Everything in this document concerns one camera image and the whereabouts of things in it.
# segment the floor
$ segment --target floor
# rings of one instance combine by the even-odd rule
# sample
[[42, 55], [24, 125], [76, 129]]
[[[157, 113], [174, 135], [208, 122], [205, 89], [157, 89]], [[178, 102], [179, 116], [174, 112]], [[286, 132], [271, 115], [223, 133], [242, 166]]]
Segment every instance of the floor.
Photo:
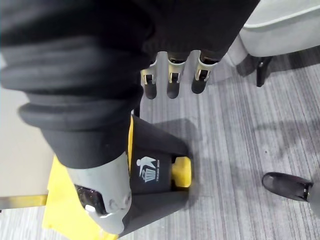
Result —
[[[191, 93], [196, 52], [187, 62], [180, 95], [145, 97], [141, 118], [184, 139], [193, 154], [188, 205], [124, 240], [318, 240], [320, 219], [307, 203], [267, 192], [270, 171], [320, 181], [320, 48], [276, 56], [262, 88], [257, 59], [237, 68], [217, 65], [206, 90]], [[165, 59], [159, 71], [167, 71]], [[44, 208], [4, 210], [0, 240], [63, 240], [41, 229]]]

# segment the chair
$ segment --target chair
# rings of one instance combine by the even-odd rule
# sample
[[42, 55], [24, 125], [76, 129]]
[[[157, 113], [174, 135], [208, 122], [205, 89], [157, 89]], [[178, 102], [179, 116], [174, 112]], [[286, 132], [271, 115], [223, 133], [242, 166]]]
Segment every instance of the chair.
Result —
[[320, 0], [261, 0], [225, 56], [236, 66], [248, 54], [259, 57], [256, 85], [265, 83], [275, 55], [320, 45]]

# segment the black shoe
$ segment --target black shoe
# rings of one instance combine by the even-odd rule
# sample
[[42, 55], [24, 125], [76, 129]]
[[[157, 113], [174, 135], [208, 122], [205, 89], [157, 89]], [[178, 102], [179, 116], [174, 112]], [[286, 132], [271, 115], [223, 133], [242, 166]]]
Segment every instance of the black shoe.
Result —
[[294, 175], [268, 172], [262, 178], [262, 185], [279, 196], [306, 202], [309, 188], [312, 187], [313, 183]]

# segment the gray carpet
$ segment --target gray carpet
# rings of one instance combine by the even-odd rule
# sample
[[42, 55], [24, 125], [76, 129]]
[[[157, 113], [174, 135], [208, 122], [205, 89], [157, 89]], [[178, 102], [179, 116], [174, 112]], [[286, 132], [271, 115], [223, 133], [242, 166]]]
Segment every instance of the gray carpet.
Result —
[[[191, 93], [193, 52], [177, 99], [145, 97], [141, 118], [184, 139], [194, 179], [188, 205], [124, 240], [318, 240], [320, 219], [307, 203], [267, 192], [270, 171], [320, 181], [320, 48], [277, 56], [262, 88], [255, 87], [257, 59], [237, 68], [221, 62], [203, 94]], [[166, 73], [166, 61], [159, 72]], [[1, 240], [63, 239], [41, 229], [43, 208], [5, 210]]]

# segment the trash can logo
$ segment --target trash can logo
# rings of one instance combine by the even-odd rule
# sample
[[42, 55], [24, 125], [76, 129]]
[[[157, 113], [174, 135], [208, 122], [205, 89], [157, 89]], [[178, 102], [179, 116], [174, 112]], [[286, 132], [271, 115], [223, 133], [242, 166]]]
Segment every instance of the trash can logo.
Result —
[[159, 175], [159, 168], [157, 170], [155, 166], [156, 161], [157, 160], [148, 156], [145, 156], [136, 161], [136, 165], [140, 167], [139, 176], [144, 180], [145, 183], [153, 181], [156, 178], [158, 181], [159, 177], [157, 177], [157, 174]]

